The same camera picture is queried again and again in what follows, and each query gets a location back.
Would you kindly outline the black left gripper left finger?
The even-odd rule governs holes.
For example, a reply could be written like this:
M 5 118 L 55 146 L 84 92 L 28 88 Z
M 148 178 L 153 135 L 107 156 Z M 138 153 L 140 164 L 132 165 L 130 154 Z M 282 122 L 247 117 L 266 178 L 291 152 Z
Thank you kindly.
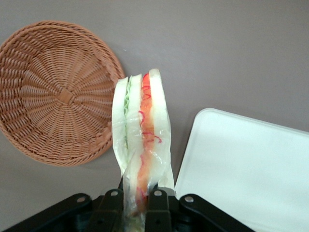
M 123 191 L 111 189 L 94 200 L 90 218 L 91 232 L 118 232 L 122 224 Z

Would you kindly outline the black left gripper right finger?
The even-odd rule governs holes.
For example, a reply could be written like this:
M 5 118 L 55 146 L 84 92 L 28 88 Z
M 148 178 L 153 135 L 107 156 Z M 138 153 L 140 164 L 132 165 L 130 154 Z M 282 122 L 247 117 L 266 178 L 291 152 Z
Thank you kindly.
M 169 199 L 165 191 L 155 189 L 148 196 L 145 232 L 171 232 Z

